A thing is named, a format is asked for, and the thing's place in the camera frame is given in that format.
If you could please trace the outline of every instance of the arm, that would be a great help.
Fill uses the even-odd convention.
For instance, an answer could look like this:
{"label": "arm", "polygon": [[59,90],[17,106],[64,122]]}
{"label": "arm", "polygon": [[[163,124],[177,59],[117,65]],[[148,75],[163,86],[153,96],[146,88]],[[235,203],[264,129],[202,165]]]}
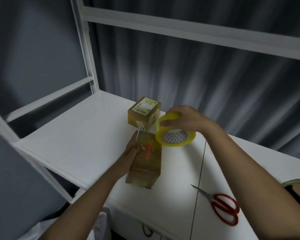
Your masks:
{"label": "arm", "polygon": [[40,240],[87,239],[110,191],[129,172],[140,150],[134,146],[137,134],[137,131],[133,134],[119,159],[46,230]]}
{"label": "arm", "polygon": [[171,108],[177,120],[161,122],[200,132],[207,140],[236,200],[259,239],[300,239],[300,205],[213,120],[190,106]]}

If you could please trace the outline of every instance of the white table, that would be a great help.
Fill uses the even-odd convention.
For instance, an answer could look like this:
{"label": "white table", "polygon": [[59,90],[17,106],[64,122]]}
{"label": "white table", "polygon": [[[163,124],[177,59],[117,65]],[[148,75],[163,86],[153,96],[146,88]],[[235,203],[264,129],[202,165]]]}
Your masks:
{"label": "white table", "polygon": [[[88,189],[124,151],[136,130],[129,125],[133,101],[98,91],[16,147],[80,188]],[[172,239],[190,238],[205,139],[184,147],[163,147],[161,175],[145,189],[121,178],[107,202]]]}
{"label": "white table", "polygon": [[[20,140],[16,147],[86,190],[120,156],[136,130],[127,123],[127,111],[133,104],[98,91]],[[300,159],[233,139],[280,182],[300,178]],[[198,133],[186,146],[162,148],[161,176],[151,190],[124,181],[125,177],[116,183],[107,202],[171,239],[188,240],[190,235],[193,240],[257,239],[242,212],[239,224],[230,227],[190,186],[198,186],[200,181],[200,188],[209,193],[233,196],[208,144]]]}

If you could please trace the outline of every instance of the person's left hand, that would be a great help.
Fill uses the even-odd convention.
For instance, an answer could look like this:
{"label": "person's left hand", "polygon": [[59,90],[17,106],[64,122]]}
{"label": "person's left hand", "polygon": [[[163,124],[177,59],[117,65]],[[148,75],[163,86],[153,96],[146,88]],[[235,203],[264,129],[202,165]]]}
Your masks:
{"label": "person's left hand", "polygon": [[136,154],[140,151],[140,147],[135,146],[137,142],[138,131],[136,130],[130,141],[128,142],[125,151],[118,158],[118,160],[111,166],[118,178],[123,177],[130,171]]}

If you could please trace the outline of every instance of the box with shipping label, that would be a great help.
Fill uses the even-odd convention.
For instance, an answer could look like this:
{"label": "box with shipping label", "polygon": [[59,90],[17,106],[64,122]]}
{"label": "box with shipping label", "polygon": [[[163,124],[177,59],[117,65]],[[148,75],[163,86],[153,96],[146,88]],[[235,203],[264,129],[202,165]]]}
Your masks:
{"label": "box with shipping label", "polygon": [[159,117],[160,109],[160,102],[142,97],[128,109],[128,123],[147,132]]}
{"label": "box with shipping label", "polygon": [[162,146],[152,133],[139,131],[136,144],[140,146],[126,183],[151,189],[161,174]]}

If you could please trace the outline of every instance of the person's left arm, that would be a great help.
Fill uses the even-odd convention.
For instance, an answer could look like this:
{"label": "person's left arm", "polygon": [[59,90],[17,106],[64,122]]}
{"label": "person's left arm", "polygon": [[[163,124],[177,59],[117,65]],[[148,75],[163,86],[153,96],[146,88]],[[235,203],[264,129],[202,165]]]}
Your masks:
{"label": "person's left arm", "polygon": [[87,239],[110,191],[129,172],[140,150],[135,147],[137,134],[138,131],[133,134],[119,159],[45,231],[40,240]]}

